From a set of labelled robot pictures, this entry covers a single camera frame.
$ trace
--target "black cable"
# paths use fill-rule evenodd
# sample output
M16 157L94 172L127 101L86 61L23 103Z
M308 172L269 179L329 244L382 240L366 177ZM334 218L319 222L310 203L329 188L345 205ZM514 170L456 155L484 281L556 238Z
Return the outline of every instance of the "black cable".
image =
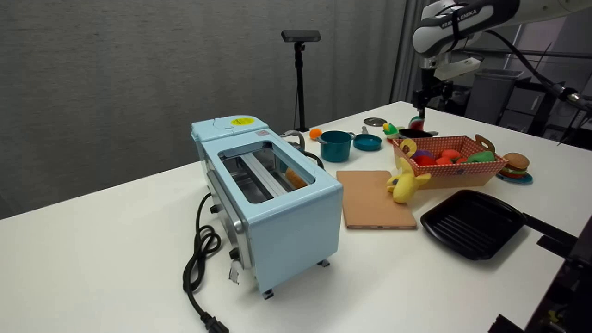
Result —
M541 85L545 85L547 89L552 87L552 81L547 79L547 77L543 77L543 76L523 57L523 53L521 53L512 42L508 42L502 35L499 35L499 33L495 33L495 31L491 31L491 29L486 29L486 33L497 37L497 39L519 59L519 63L521 63L527 70L532 72L532 76L534 76Z
M218 322L214 316L205 312L194 298L194 292L199 288L203 275L205 275L205 261L210 255L214 255L216 251L219 251L219 248L221 248L221 238L214 231L214 227L210 227L210 225L199 227L201 209L203 209L205 200L208 196L210 194L205 194L201 198L197 212L195 212L195 237L192 240L192 255L186 261L184 270L182 270L182 290L184 290L192 309L195 309L195 312L199 314L199 318L208 333L227 333L227 327L221 322Z
M314 153L310 153L310 151L301 151L301 153L306 155L306 157L310 157L310 159L314 159L319 168L325 168L325 164L319 161L317 155L314 155Z
M295 87L295 90L293 90L293 118L292 118L293 127L297 127L297 107L299 107L299 101L297 101L297 87Z
M441 9L440 9L436 15L432 15L432 16L438 16L440 13L443 13L443 11L451 9L451 7L464 7L464 5L465 5L464 2L445 5L445 7L441 7Z
M458 27L458 13L456 11L451 13L451 31L453 31L454 39L451 40L447 50L454 50L454 46L460 40L460 27Z

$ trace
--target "black stand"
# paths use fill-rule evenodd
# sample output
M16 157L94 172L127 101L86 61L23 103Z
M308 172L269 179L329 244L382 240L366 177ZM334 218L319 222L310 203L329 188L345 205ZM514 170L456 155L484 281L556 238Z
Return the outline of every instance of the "black stand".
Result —
M419 81L421 81L419 90L412 92L412 105L417 109L417 113L419 113L417 116L425 124L425 107L430 101L430 98L441 96L443 100L447 100L451 90L453 90L453 85L436 79L432 68L421 68L421 79Z
M303 42L293 42L293 55L295 55L295 92L297 92L297 118L299 126L295 127L297 131L306 131L306 122L303 114L303 79L301 79L301 52L305 50Z

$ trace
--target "wooden cutting board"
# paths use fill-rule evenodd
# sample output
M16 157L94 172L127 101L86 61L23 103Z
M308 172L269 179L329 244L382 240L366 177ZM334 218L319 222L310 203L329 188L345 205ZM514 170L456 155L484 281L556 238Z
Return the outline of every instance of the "wooden cutting board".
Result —
M338 170L336 179L343 185L345 227L371 229L414 229L416 220L406 205L391 201L386 190L386 170Z

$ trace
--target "gray wall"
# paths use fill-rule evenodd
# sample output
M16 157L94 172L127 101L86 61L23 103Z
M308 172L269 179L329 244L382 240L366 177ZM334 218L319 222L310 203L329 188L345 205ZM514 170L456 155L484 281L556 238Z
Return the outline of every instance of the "gray wall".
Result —
M388 103L403 0L0 2L0 216L195 159L188 126L251 113L310 124Z

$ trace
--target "white table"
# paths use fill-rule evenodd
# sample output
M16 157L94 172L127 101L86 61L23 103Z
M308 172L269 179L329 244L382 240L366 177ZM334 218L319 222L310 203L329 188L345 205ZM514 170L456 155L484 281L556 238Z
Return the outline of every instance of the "white table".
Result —
M397 101L319 127L358 131L366 116L403 126L412 114ZM438 111L427 113L425 127L480 133L499 153L515 150L530 159L530 187L493 177L477 190L571 235L592 214L589 151ZM317 153L317 144L308 142L308 150ZM351 150L349 163L327 163L329 172L336 168L391 170L393 153L390 146L377 153ZM205 331L181 290L205 190L201 164L194 163L1 220L0 331ZM454 190L416 192L414 216ZM203 222L221 231L216 216L206 212ZM262 299L247 279L227 279L225 246L206 262L197 299L236 333L477 333L499 312L523 327L562 262L536 246L538 237L525 227L495 259L473 262L441 249L421 227L342 227L330 266L290 279L271 299Z

